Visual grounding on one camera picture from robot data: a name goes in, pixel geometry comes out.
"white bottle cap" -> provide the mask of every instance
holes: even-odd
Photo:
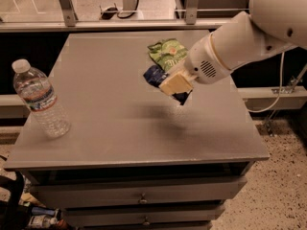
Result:
[[[55,225],[58,223],[58,220],[56,218],[51,218],[49,222],[51,225]]]
[[[30,63],[28,62],[27,59],[19,59],[17,61],[14,61],[12,63],[12,69],[14,70],[15,73],[24,73],[29,71],[31,68]]]

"gray drawer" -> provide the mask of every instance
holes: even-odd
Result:
[[[142,182],[34,186],[31,193],[48,207],[78,208],[224,200],[247,183],[243,177],[185,178]]]
[[[223,205],[198,204],[156,207],[125,207],[70,210],[63,218],[72,226],[143,225],[155,223],[205,221],[217,219]]]
[[[183,222],[183,223],[156,223],[149,226],[126,225],[126,226],[95,226],[84,227],[80,230],[209,230],[212,227],[211,221]]]

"transparent bottle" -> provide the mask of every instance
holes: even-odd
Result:
[[[28,223],[28,227],[31,229],[48,229],[53,225],[56,225],[58,220],[48,215],[32,216]]]
[[[15,72],[15,91],[46,134],[51,138],[65,134],[70,128],[70,122],[47,76],[31,67],[26,59],[15,61],[12,69]]]

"drawer knob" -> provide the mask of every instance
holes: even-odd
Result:
[[[143,222],[143,226],[149,226],[151,223],[148,221],[148,217],[145,217],[145,220]]]
[[[139,204],[147,204],[148,203],[147,199],[145,198],[145,194],[142,194],[141,199],[138,200],[138,203]]]

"cabinet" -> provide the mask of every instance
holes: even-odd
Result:
[[[205,230],[269,158],[231,78],[196,85],[184,106],[144,81],[163,38],[207,31],[71,34],[51,73],[72,121],[47,139],[30,115],[5,165],[82,229]]]

